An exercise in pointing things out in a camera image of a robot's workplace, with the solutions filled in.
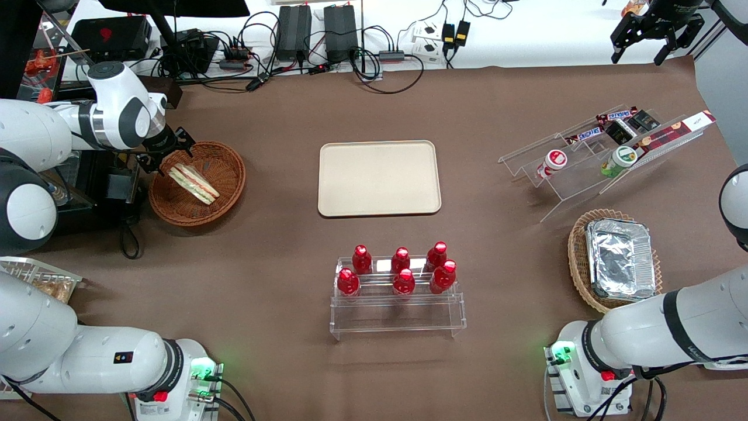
red bottle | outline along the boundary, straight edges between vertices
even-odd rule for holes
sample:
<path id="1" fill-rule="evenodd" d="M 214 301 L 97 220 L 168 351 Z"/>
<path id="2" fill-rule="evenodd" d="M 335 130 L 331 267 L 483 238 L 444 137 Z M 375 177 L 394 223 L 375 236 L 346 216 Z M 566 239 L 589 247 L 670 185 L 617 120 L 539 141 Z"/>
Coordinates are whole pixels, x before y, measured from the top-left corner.
<path id="1" fill-rule="evenodd" d="M 361 283 L 352 270 L 344 267 L 337 274 L 337 289 L 344 297 L 357 297 L 361 293 Z"/>
<path id="2" fill-rule="evenodd" d="M 401 270 L 410 268 L 411 255 L 408 254 L 408 249 L 400 247 L 390 261 L 390 273 L 400 273 Z"/>
<path id="3" fill-rule="evenodd" d="M 392 281 L 392 293 L 395 295 L 410 295 L 416 288 L 416 280 L 410 269 L 403 269 L 395 275 Z"/>
<path id="4" fill-rule="evenodd" d="M 366 246 L 359 244 L 356 249 L 353 250 L 353 271 L 359 275 L 365 275 L 372 273 L 372 255 L 369 254 Z"/>
<path id="5" fill-rule="evenodd" d="M 424 272 L 433 272 L 447 261 L 447 244 L 439 241 L 426 253 L 426 264 L 423 265 Z"/>
<path id="6" fill-rule="evenodd" d="M 434 270 L 434 275 L 429 282 L 432 294 L 441 294 L 450 289 L 457 280 L 457 263 L 454 260 L 447 260 L 444 265 Z"/>

brown paper tablecloth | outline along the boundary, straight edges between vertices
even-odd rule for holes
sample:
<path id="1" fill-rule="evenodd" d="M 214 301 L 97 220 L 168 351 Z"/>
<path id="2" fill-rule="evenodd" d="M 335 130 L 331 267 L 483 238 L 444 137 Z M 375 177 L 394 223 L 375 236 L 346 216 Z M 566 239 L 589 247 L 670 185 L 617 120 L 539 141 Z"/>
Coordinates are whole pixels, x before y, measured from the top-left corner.
<path id="1" fill-rule="evenodd" d="M 396 88 L 415 76 L 386 73 L 381 85 Z M 205 345 L 226 363 L 226 379 L 259 421 L 544 419 L 542 346 L 564 324 L 599 317 L 575 291 L 566 258 L 568 232 L 589 209 L 617 209 L 650 228 L 666 291 L 746 261 L 717 207 L 735 164 L 716 127 L 648 177 L 543 224 L 553 204 L 497 164 L 620 103 L 653 108 L 665 119 L 705 109 L 689 58 L 662 67 L 429 71 L 398 95 L 371 94 L 354 80 L 278 77 L 251 94 L 187 88 L 168 122 L 244 157 L 248 179 L 236 208 L 197 231 L 170 227 L 147 211 L 135 228 L 144 247 L 137 261 L 120 255 L 114 231 L 55 238 L 32 256 L 92 280 L 70 302 L 86 323 Z M 392 139 L 436 145 L 441 210 L 321 217 L 319 148 Z M 328 322 L 337 256 L 358 243 L 379 255 L 397 246 L 423 253 L 437 240 L 459 263 L 467 329 L 454 339 L 383 333 L 336 343 Z M 696 367 L 664 376 L 666 418 L 743 419 L 745 377 Z M 615 418 L 638 420 L 645 391 L 636 385 L 634 412 Z M 116 396 L 35 397 L 66 421 L 128 419 Z M 571 419 L 553 406 L 551 414 Z M 22 402 L 0 403 L 0 420 L 43 419 Z"/>

clear acrylic stand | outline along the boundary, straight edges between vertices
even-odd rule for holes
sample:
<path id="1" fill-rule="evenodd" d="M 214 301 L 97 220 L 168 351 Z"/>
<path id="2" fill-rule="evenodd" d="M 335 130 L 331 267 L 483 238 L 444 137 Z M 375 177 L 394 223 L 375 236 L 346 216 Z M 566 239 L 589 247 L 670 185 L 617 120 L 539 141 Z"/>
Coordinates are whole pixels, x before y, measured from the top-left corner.
<path id="1" fill-rule="evenodd" d="M 330 333 L 340 341 L 342 333 L 393 332 L 402 330 L 450 330 L 452 336 L 467 327 L 465 301 L 459 281 L 442 294 L 432 294 L 432 272 L 424 272 L 424 255 L 411 256 L 416 288 L 407 297 L 392 294 L 394 275 L 390 257 L 372 258 L 372 273 L 359 275 L 361 295 L 344 297 L 337 289 L 337 274 L 353 268 L 350 257 L 338 258 L 330 305 Z"/>
<path id="2" fill-rule="evenodd" d="M 604 114 L 625 109 L 630 109 L 630 107 L 620 105 L 606 111 Z M 655 120 L 662 121 L 654 111 L 646 110 L 646 112 Z M 685 118 L 685 115 L 681 115 L 665 124 L 661 124 L 654 130 L 633 138 L 624 145 L 633 147 L 641 139 L 656 133 L 664 127 L 683 121 Z M 558 203 L 540 222 L 544 222 L 554 213 L 566 211 L 605 193 L 621 180 L 631 178 L 630 175 L 632 174 L 645 174 L 653 171 L 664 162 L 663 157 L 672 156 L 670 152 L 701 136 L 705 129 L 703 127 L 700 130 L 688 133 L 679 139 L 648 152 L 631 168 L 624 170 L 615 178 L 608 178 L 601 173 L 600 169 L 602 164 L 608 160 L 610 154 L 613 153 L 613 150 L 618 147 L 612 138 L 607 134 L 602 134 L 591 139 L 576 142 L 573 145 L 567 145 L 564 140 L 566 137 L 590 130 L 596 124 L 597 121 L 594 118 L 590 118 L 564 132 L 541 139 L 499 159 L 499 163 L 506 165 L 515 177 L 527 176 L 535 187 L 540 187 L 545 182 L 555 193 Z M 568 163 L 564 169 L 554 172 L 550 177 L 541 178 L 537 174 L 537 168 L 551 149 L 564 151 L 567 154 Z"/>

wicker basket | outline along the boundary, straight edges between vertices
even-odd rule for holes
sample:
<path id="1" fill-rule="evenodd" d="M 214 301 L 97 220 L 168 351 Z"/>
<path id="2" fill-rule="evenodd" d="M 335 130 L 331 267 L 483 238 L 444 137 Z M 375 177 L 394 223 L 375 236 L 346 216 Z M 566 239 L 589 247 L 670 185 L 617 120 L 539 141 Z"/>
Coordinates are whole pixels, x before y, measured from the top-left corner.
<path id="1" fill-rule="evenodd" d="M 629 301 L 612 300 L 610 298 L 600 298 L 592 291 L 592 285 L 589 281 L 589 259 L 587 258 L 587 237 L 585 228 L 587 224 L 596 219 L 613 218 L 634 221 L 625 213 L 611 209 L 595 209 L 582 215 L 571 229 L 568 236 L 568 266 L 571 270 L 571 278 L 574 280 L 574 286 L 579 291 L 582 298 L 593 309 L 607 313 L 616 307 L 631 304 Z M 660 272 L 660 259 L 657 253 L 652 250 L 652 264 L 654 265 L 654 282 L 655 293 L 662 293 L 662 273 Z"/>
<path id="2" fill-rule="evenodd" d="M 148 192 L 150 204 L 157 215 L 173 225 L 197 226 L 215 221 L 239 200 L 247 179 L 242 157 L 222 143 L 198 142 L 191 152 L 192 158 L 185 151 L 174 152 L 166 157 L 161 170 L 167 174 L 177 163 L 193 166 L 221 195 L 205 205 L 168 175 L 153 177 Z"/>

aluminum foil container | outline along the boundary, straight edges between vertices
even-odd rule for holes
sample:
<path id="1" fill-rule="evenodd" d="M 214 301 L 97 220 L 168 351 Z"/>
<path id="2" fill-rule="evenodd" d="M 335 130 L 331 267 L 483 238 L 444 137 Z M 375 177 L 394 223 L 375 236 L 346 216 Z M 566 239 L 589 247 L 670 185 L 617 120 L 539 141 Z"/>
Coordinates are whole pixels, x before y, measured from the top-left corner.
<path id="1" fill-rule="evenodd" d="M 655 266 L 649 230 L 620 219 L 587 224 L 592 290 L 599 297 L 640 301 L 655 295 Z"/>

